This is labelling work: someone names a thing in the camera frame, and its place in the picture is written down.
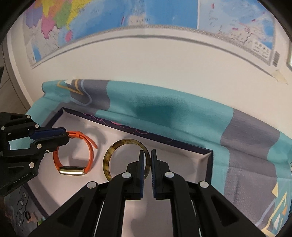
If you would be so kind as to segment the dark blue shallow tray box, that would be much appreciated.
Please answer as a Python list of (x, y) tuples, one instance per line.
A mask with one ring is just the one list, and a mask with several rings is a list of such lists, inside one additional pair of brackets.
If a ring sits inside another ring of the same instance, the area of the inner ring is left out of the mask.
[[(52, 214), (88, 182), (105, 183), (107, 179), (102, 169), (104, 155), (112, 144), (122, 139), (134, 139), (140, 144), (126, 144), (115, 150), (110, 160), (112, 176), (124, 172), (129, 163), (138, 159), (141, 146), (145, 146), (149, 151), (156, 150), (158, 159), (168, 163), (170, 170), (185, 180), (197, 183), (211, 179), (213, 153), (201, 145), (189, 145), (65, 108), (49, 120), (49, 125), (84, 133), (95, 141), (98, 150), (95, 151), (92, 169), (84, 176), (62, 175), (54, 165), (52, 154), (44, 156), (38, 176), (28, 184), (47, 214)], [(172, 234), (170, 201), (154, 199), (151, 177), (147, 177), (142, 200), (126, 202), (122, 235)]]

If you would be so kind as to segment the white wall socket panel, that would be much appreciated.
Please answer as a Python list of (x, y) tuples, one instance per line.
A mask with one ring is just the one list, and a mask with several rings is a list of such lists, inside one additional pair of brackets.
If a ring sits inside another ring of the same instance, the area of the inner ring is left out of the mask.
[(287, 67), (292, 71), (292, 43), (289, 43), (289, 52), (287, 57)]

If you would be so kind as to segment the teal and grey blanket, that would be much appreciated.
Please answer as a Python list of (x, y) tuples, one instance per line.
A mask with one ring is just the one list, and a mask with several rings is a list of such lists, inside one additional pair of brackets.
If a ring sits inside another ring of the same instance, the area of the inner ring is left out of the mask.
[[(42, 90), (44, 95), (26, 113), (39, 124), (39, 129), (53, 128), (49, 120), (65, 108), (189, 145), (201, 145), (213, 153), (211, 179), (206, 182), (264, 236), (291, 236), (291, 138), (276, 128), (202, 97), (139, 83), (59, 80), (45, 82)], [(115, 177), (110, 173), (113, 153), (126, 144), (140, 143), (122, 139), (106, 151), (102, 165), (106, 182)], [(141, 146), (140, 151), (145, 154), (144, 182), (147, 177), (152, 181), (152, 150)], [(30, 189), (29, 181), (12, 191), (15, 204), (11, 236), (22, 236), (24, 226), (28, 226), (30, 236), (51, 216)]]

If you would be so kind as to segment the orange smart watch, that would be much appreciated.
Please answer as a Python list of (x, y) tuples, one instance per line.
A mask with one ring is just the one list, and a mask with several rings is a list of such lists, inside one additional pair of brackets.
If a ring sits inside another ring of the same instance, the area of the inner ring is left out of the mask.
[(92, 169), (98, 146), (94, 140), (80, 131), (67, 131), (67, 136), (75, 141), (68, 146), (69, 151), (61, 149), (61, 158), (57, 147), (52, 153), (54, 165), (62, 175), (84, 176)]

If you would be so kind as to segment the colourful wall map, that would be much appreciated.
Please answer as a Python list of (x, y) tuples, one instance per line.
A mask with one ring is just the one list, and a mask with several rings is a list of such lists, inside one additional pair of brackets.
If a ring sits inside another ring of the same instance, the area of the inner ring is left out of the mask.
[(266, 64), (276, 43), (275, 18), (258, 1), (36, 1), (23, 14), (31, 66), (88, 36), (131, 28), (204, 34)]

